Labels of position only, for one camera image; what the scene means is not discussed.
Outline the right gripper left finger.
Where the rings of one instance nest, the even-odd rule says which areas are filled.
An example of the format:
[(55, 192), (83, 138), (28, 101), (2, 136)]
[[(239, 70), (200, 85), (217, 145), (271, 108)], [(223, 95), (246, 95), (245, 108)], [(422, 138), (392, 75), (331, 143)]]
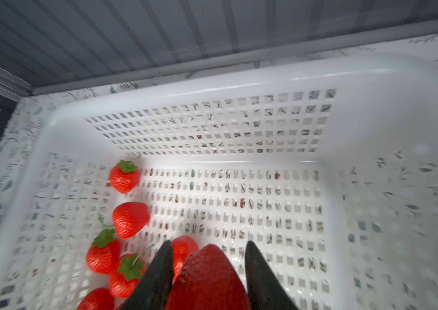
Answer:
[(122, 310), (164, 309), (174, 277), (174, 255), (167, 240), (156, 253), (136, 289), (122, 304)]

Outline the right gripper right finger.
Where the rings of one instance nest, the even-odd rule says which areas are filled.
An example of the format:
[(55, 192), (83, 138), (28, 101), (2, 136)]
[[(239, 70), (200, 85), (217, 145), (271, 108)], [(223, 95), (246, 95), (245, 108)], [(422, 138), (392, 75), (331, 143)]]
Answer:
[(253, 241), (245, 249), (245, 272), (251, 309), (297, 310)]

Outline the white plastic perforated basket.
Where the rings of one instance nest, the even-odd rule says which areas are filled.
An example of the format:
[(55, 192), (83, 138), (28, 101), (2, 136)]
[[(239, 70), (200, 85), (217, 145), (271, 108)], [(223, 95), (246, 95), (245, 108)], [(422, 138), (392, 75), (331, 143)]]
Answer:
[[(120, 160), (141, 178), (110, 184)], [(299, 309), (438, 309), (438, 67), (376, 55), (253, 69), (70, 103), (42, 126), (0, 229), (0, 309), (75, 309), (125, 202), (123, 253), (188, 235), (241, 279), (253, 241)]]

